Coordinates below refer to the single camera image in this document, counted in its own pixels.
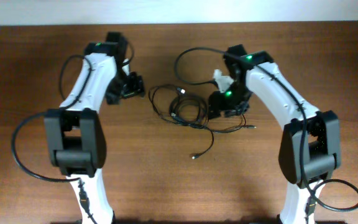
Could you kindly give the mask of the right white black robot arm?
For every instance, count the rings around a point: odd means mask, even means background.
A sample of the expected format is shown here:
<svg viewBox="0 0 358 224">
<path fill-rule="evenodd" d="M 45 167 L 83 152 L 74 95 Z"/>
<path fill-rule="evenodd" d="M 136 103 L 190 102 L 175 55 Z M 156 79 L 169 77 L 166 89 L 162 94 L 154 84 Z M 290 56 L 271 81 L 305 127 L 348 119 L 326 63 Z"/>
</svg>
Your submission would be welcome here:
<svg viewBox="0 0 358 224">
<path fill-rule="evenodd" d="M 208 99 L 209 118 L 243 115 L 250 97 L 259 97 L 282 129 L 278 162 L 287 193 L 277 223 L 316 223 L 321 191 L 341 165 L 338 116 L 305 100 L 265 51 L 248 54 L 235 45 L 223 60 L 229 74 L 214 72 L 218 90 Z"/>
</svg>

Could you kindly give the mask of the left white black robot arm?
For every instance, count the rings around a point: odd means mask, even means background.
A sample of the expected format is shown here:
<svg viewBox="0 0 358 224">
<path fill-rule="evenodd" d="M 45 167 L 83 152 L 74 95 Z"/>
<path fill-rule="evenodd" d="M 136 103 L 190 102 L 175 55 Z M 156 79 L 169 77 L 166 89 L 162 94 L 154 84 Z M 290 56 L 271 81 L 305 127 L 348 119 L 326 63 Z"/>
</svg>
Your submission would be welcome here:
<svg viewBox="0 0 358 224">
<path fill-rule="evenodd" d="M 44 116 L 50 161 L 73 187 L 82 223 L 116 221 L 103 181 L 107 143 L 99 111 L 104 101 L 117 105 L 145 95 L 143 79 L 130 70 L 126 57 L 131 47 L 120 32 L 89 43 L 80 55 L 81 72 L 70 94 Z"/>
</svg>

